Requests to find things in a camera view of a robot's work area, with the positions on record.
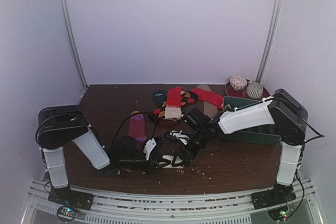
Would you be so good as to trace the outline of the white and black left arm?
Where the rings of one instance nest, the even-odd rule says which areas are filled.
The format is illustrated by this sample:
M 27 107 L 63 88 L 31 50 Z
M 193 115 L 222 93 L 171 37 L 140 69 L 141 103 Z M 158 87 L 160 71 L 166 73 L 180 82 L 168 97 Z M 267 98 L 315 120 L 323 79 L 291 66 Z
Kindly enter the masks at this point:
M 42 152 L 54 194 L 64 205 L 76 197 L 70 190 L 65 165 L 64 146 L 74 143 L 91 165 L 105 176 L 118 174 L 122 169 L 140 169 L 146 174 L 167 167 L 171 161 L 158 153 L 163 144 L 160 137 L 146 140 L 142 147 L 131 136 L 114 139 L 110 147 L 100 143 L 98 134 L 84 118 L 77 105 L 44 108 L 38 114 L 35 140 Z

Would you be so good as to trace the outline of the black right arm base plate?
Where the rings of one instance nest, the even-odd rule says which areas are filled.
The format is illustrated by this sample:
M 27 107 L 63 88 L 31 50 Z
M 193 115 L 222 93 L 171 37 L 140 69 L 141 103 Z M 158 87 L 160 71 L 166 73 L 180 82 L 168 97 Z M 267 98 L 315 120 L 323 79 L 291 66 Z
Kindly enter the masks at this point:
M 272 189 L 251 194 L 251 201 L 255 210 L 285 204 L 288 199 L 296 199 L 293 185 L 284 186 L 275 183 Z

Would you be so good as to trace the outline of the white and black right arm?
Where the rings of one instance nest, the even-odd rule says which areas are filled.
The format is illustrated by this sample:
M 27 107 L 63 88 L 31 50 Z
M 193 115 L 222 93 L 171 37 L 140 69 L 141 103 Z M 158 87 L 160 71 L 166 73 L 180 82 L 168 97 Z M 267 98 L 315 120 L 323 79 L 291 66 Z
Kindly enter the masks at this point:
M 220 135 L 272 125 L 280 136 L 282 146 L 278 184 L 269 192 L 272 203 L 279 204 L 289 196 L 289 188 L 302 161 L 306 139 L 307 110 L 286 90 L 278 89 L 275 94 L 240 108 L 224 109 L 209 121 L 197 127 L 186 144 L 175 152 L 172 166 L 185 165 L 196 159 L 199 151 Z

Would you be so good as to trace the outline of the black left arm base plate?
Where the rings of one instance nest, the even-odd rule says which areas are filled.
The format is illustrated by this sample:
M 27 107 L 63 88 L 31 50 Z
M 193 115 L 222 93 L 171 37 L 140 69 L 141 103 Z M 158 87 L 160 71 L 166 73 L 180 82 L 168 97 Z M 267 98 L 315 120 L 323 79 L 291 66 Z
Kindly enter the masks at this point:
M 90 210 L 94 195 L 72 190 L 68 185 L 64 188 L 51 187 L 48 200 L 70 208 Z

